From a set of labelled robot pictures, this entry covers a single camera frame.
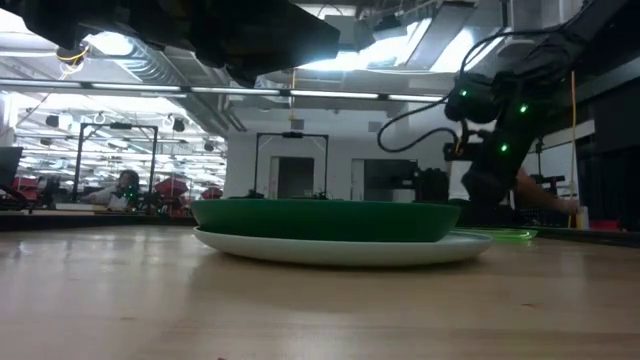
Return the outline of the person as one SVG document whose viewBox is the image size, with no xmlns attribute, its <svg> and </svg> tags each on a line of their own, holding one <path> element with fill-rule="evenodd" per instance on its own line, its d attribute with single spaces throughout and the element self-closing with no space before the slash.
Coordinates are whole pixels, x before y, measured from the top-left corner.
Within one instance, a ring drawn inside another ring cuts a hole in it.
<svg viewBox="0 0 640 360">
<path fill-rule="evenodd" d="M 108 210 L 128 211 L 139 193 L 139 175 L 134 170 L 123 170 L 115 184 L 92 192 L 82 198 L 83 202 L 105 206 Z"/>
</svg>

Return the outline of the opaque green plastic plate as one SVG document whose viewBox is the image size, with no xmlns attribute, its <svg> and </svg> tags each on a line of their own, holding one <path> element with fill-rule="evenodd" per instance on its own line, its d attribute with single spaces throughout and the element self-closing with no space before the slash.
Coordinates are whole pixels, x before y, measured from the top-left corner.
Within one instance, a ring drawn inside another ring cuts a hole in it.
<svg viewBox="0 0 640 360">
<path fill-rule="evenodd" d="M 195 201 L 191 211 L 214 233 L 349 242 L 437 242 L 461 213 L 432 203 L 248 198 Z"/>
</svg>

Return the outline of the green translucent plastic plate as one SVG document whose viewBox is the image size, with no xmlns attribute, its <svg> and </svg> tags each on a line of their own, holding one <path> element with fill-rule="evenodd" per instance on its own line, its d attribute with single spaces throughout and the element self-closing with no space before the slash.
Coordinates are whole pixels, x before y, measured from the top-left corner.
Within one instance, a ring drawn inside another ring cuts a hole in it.
<svg viewBox="0 0 640 360">
<path fill-rule="evenodd" d="M 532 241 L 538 232 L 536 230 L 515 228 L 454 228 L 451 234 L 476 240 L 520 244 Z"/>
</svg>

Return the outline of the long ceiling light bar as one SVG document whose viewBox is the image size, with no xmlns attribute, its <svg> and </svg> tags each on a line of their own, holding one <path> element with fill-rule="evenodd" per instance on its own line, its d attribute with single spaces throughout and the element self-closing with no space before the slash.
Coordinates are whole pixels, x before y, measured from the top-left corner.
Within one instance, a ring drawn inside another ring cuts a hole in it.
<svg viewBox="0 0 640 360">
<path fill-rule="evenodd" d="M 236 87 L 203 87 L 186 85 L 150 85 L 150 84 L 129 84 L 129 83 L 100 83 L 86 81 L 63 81 L 63 80 L 37 80 L 37 79 L 16 79 L 0 78 L 0 89 L 23 91 L 23 92 L 44 92 L 58 91 L 69 93 L 134 93 L 149 94 L 154 96 L 163 95 L 192 95 L 192 94 L 215 94 L 215 95 L 238 95 L 238 96 L 266 96 L 266 97 L 305 97 L 305 98 L 327 98 L 327 99 L 349 99 L 349 100 L 374 100 L 391 102 L 411 102 L 411 103 L 437 103 L 443 100 L 442 96 L 433 95 L 411 95 L 411 94 L 388 94 L 388 93 L 367 93 L 367 92 L 346 92 L 346 91 L 324 91 L 324 90 L 300 90 L 300 89 L 272 89 L 272 88 L 236 88 Z"/>
</svg>

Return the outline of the red fabric object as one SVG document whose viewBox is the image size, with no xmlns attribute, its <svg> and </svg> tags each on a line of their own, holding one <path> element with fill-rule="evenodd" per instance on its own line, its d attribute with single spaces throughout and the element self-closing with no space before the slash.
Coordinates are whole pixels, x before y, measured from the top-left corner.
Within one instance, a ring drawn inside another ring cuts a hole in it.
<svg viewBox="0 0 640 360">
<path fill-rule="evenodd" d="M 189 188 L 184 181 L 175 177 L 169 177 L 156 183 L 154 190 L 162 197 L 177 198 L 187 193 Z"/>
</svg>

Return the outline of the dark doorway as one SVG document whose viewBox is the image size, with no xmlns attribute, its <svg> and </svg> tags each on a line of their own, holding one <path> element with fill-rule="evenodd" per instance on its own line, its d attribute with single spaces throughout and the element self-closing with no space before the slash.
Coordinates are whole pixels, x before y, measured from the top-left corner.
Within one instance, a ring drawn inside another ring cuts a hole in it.
<svg viewBox="0 0 640 360">
<path fill-rule="evenodd" d="M 281 157 L 278 169 L 279 198 L 311 197 L 314 188 L 314 159 Z"/>
</svg>

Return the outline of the black robot station frame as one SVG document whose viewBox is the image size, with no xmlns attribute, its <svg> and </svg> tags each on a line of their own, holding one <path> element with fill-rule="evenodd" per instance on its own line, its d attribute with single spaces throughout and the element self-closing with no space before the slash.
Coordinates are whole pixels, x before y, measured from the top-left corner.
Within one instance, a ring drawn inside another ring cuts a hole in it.
<svg viewBox="0 0 640 360">
<path fill-rule="evenodd" d="M 257 185 L 258 185 L 258 170 L 259 170 L 259 152 L 260 152 L 260 140 L 263 136 L 275 136 L 284 139 L 302 139 L 305 137 L 322 138 L 325 141 L 324 151 L 324 189 L 320 191 L 314 198 L 320 200 L 328 199 L 327 185 L 328 185 L 328 159 L 329 159 L 329 136 L 327 134 L 311 134 L 297 131 L 288 132 L 258 132 L 255 139 L 255 159 L 254 159 L 254 178 L 253 187 L 250 189 L 250 193 L 253 198 L 257 198 Z"/>
<path fill-rule="evenodd" d="M 75 173 L 74 173 L 74 183 L 73 183 L 73 187 L 72 187 L 72 200 L 73 201 L 78 201 L 79 200 L 79 195 L 78 195 L 78 188 L 79 188 L 79 184 L 80 184 L 80 170 L 81 170 L 81 160 L 82 160 L 82 154 L 83 154 L 83 145 L 84 142 L 86 140 L 89 140 L 92 136 L 92 134 L 97 131 L 100 130 L 102 127 L 104 126 L 108 126 L 109 128 L 113 129 L 113 130 L 132 130 L 132 129 L 140 129 L 140 130 L 144 130 L 144 129 L 150 129 L 153 131 L 153 138 L 152 138 L 152 153 L 151 153 L 151 163 L 150 163 L 150 175 L 149 175 L 149 182 L 148 182 L 148 192 L 152 191 L 153 188 L 153 181 L 154 181 L 154 177 L 155 177 L 155 168 L 156 168 L 156 154 L 157 154 L 157 145 L 158 145 L 158 137 L 159 137 L 159 128 L 158 126 L 154 126 L 154 125 L 134 125 L 134 124 L 127 124 L 127 123 L 123 123 L 123 122 L 115 122 L 115 123 L 111 123 L 108 125 L 105 124 L 92 124 L 92 123 L 81 123 L 80 124 L 80 131 L 79 131 L 79 137 L 78 137 L 78 144 L 77 144 L 77 151 L 76 151 L 76 163 L 75 163 Z M 92 133 L 90 133 L 89 135 L 85 135 L 85 129 L 88 127 L 93 127 L 94 131 Z"/>
</svg>

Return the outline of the person's forearm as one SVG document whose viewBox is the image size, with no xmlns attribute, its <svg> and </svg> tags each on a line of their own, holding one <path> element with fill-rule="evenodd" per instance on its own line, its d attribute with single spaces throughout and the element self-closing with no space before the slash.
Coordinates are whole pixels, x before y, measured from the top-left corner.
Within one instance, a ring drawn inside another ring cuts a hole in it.
<svg viewBox="0 0 640 360">
<path fill-rule="evenodd" d="M 516 175 L 515 192 L 526 203 L 563 213 L 561 203 L 564 199 L 545 191 L 522 168 L 518 170 Z"/>
</svg>

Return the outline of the dark window panel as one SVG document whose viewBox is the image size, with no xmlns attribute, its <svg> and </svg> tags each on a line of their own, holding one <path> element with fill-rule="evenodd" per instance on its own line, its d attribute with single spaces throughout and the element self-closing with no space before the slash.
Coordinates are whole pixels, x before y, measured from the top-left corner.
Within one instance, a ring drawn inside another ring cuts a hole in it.
<svg viewBox="0 0 640 360">
<path fill-rule="evenodd" d="M 414 188 L 418 164 L 411 160 L 365 160 L 364 185 L 367 189 Z"/>
</svg>

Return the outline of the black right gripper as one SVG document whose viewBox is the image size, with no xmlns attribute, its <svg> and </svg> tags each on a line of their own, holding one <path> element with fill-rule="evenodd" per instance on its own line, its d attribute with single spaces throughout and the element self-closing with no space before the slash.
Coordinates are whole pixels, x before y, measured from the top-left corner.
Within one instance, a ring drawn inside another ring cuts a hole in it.
<svg viewBox="0 0 640 360">
<path fill-rule="evenodd" d="M 474 162 L 463 175 L 462 184 L 469 194 L 470 201 L 482 205 L 497 205 L 516 185 L 519 167 L 502 164 L 484 164 Z M 495 208 L 482 205 L 469 207 L 469 222 L 473 226 L 514 225 L 514 209 L 509 205 L 499 204 Z"/>
</svg>

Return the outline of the black storage cabinet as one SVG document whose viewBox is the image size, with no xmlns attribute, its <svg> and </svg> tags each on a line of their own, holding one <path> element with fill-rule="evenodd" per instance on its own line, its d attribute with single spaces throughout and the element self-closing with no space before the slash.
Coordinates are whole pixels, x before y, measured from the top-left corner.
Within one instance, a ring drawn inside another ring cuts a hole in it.
<svg viewBox="0 0 640 360">
<path fill-rule="evenodd" d="M 414 180 L 415 202 L 446 203 L 449 197 L 449 177 L 446 172 L 428 168 L 418 170 Z"/>
</svg>

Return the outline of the silver ventilation duct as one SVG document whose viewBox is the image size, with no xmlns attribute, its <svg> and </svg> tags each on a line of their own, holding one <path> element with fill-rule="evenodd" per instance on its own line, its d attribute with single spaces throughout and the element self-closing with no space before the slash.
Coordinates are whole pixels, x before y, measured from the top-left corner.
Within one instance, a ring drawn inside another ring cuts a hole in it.
<svg viewBox="0 0 640 360">
<path fill-rule="evenodd" d="M 112 32 L 89 35 L 92 58 L 115 62 L 145 83 L 194 86 L 228 85 L 224 70 L 211 68 L 194 52 L 175 47 L 156 50 L 143 41 Z"/>
</svg>

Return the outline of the white plastic plate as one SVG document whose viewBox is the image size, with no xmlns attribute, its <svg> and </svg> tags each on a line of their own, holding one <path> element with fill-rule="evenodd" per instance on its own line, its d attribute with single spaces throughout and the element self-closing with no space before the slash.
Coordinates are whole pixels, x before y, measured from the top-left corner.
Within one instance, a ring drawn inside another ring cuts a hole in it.
<svg viewBox="0 0 640 360">
<path fill-rule="evenodd" d="M 340 267 L 405 267 L 473 259 L 493 244 L 489 235 L 452 231 L 436 242 L 349 242 L 239 236 L 193 229 L 222 253 L 271 262 Z"/>
</svg>

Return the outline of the dark computer monitor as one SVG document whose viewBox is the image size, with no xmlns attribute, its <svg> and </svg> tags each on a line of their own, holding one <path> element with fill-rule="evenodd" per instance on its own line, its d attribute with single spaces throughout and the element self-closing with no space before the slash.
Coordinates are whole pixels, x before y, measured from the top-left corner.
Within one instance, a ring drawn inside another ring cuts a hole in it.
<svg viewBox="0 0 640 360">
<path fill-rule="evenodd" d="M 0 147 L 0 188 L 12 185 L 22 153 L 23 147 Z"/>
</svg>

